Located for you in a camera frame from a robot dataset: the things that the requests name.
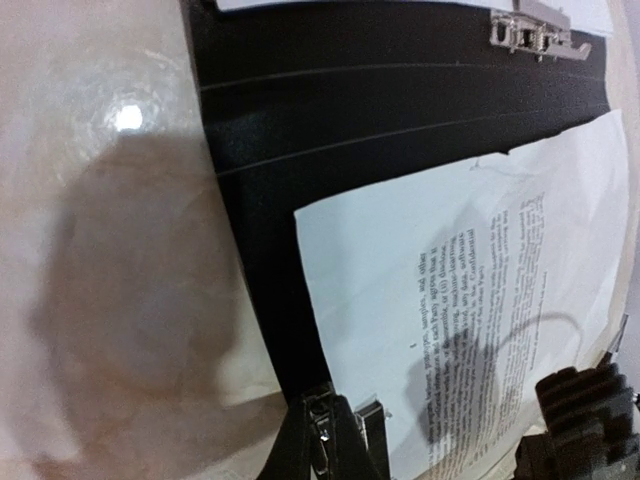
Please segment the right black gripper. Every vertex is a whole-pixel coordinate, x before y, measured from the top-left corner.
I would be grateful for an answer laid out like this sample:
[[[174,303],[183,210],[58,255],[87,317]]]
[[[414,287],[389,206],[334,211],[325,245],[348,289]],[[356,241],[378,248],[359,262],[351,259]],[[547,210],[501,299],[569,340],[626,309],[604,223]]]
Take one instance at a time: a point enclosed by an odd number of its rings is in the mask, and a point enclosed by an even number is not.
[[[639,477],[638,409],[617,364],[566,368],[535,391],[546,431],[521,439],[515,480]]]

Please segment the printed paper stack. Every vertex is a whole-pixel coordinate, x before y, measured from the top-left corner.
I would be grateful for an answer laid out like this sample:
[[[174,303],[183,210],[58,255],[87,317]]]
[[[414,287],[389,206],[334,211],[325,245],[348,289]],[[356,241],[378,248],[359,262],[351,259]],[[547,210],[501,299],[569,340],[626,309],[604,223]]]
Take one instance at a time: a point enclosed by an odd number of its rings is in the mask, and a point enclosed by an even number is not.
[[[382,403],[395,479],[476,479],[538,416],[534,387],[586,362],[626,238],[619,111],[295,214],[336,390]]]

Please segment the black file folder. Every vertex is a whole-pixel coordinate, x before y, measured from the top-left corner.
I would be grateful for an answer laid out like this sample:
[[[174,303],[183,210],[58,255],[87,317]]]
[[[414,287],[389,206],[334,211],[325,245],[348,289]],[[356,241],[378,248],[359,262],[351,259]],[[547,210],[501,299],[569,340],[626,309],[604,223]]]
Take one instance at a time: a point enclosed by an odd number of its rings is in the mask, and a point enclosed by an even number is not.
[[[329,475],[340,394],[304,277],[296,212],[612,112],[604,39],[539,1],[195,1],[204,132],[244,279],[287,402],[315,392]]]

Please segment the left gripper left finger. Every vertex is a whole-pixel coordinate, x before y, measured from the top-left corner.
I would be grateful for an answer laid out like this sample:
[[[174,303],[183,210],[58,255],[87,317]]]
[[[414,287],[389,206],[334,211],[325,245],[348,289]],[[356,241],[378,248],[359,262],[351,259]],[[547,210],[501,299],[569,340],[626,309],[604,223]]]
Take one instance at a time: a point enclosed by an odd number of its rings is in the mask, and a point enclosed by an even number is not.
[[[313,413],[317,400],[315,392],[307,392],[289,404],[257,480],[317,479],[320,438]]]

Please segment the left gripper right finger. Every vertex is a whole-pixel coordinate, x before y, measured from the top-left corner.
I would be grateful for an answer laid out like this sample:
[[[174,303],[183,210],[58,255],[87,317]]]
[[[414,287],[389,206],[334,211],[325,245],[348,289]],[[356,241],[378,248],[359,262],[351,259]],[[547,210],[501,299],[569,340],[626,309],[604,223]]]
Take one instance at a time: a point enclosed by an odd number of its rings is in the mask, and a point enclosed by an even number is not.
[[[379,400],[353,411],[345,396],[330,400],[329,479],[389,479],[385,412]]]

